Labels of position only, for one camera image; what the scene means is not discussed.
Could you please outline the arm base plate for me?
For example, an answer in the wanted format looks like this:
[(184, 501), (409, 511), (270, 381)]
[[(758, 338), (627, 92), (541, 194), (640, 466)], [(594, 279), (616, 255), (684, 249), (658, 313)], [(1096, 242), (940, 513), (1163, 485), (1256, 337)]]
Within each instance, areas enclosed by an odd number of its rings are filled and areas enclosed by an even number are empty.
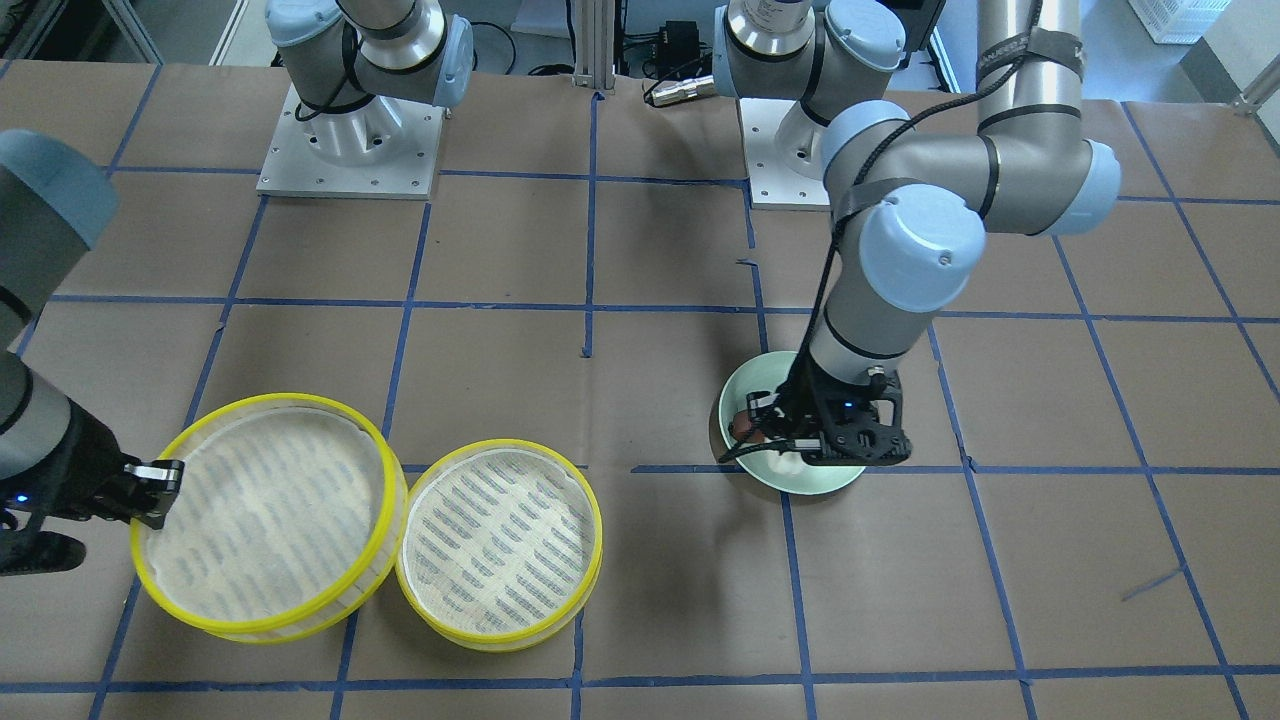
[(751, 206), (767, 211), (827, 211), (822, 150), (827, 128), (799, 101), (739, 100)]
[(339, 115), (310, 110), (289, 88), (256, 190), (271, 197), (428, 201), (451, 110), (394, 97)]

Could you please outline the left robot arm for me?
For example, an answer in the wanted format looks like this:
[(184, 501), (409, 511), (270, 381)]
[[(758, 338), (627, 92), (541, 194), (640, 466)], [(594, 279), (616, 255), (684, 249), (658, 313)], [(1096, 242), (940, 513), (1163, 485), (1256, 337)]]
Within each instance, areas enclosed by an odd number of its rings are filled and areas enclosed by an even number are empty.
[(906, 32), (882, 3), (731, 1), (717, 22), (717, 91), (794, 100), (820, 129), (829, 200), (797, 356), (727, 421), (724, 461), (902, 462), (900, 359), (964, 291), (987, 234), (1083, 234), (1117, 201), (1120, 163), (1082, 128), (1080, 5), (983, 1), (975, 92), (918, 114), (884, 99)]

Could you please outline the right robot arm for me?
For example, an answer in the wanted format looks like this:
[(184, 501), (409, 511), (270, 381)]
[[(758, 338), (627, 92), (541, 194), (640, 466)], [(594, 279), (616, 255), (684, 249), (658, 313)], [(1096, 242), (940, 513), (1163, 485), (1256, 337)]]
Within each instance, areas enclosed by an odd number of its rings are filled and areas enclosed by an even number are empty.
[[(271, 41), (298, 97), (291, 120), (320, 128), (328, 169), (406, 151), (389, 101), (457, 106), (474, 67), (474, 28), (435, 1), (270, 1)], [(268, 108), (251, 97), (198, 99), (160, 70), (122, 136), (164, 167), (216, 170), (234, 141), (260, 141)], [(55, 288), (95, 246), (118, 199), (102, 167), (32, 129), (3, 132), (3, 343), (32, 325)], [(47, 518), (157, 527), (177, 496), (178, 466), (124, 454), (115, 436), (13, 352), (3, 354), (3, 574), (68, 571), (84, 546), (45, 530)]]

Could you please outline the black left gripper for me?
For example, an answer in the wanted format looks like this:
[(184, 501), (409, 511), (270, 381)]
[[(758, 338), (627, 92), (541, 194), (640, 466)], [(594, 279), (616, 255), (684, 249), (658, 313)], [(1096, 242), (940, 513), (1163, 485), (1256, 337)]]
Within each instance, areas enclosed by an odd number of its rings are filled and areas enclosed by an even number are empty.
[(813, 464), (882, 468), (913, 454), (896, 372), (874, 368), (864, 384), (851, 384), (819, 368), (794, 368), (772, 404), (764, 405), (763, 396), (750, 397), (751, 419), (773, 434), (818, 438), (820, 451)]

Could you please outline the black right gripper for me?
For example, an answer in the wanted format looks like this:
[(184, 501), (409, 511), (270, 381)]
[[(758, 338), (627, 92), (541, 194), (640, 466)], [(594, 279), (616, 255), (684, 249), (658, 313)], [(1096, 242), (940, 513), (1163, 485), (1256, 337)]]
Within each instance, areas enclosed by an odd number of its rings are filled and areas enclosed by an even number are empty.
[(50, 518), (140, 521), (161, 530), (180, 492), (186, 462), (143, 461), (120, 451), (115, 436), (78, 404), (49, 456), (3, 480), (4, 577), (69, 571), (84, 543), (45, 530)]

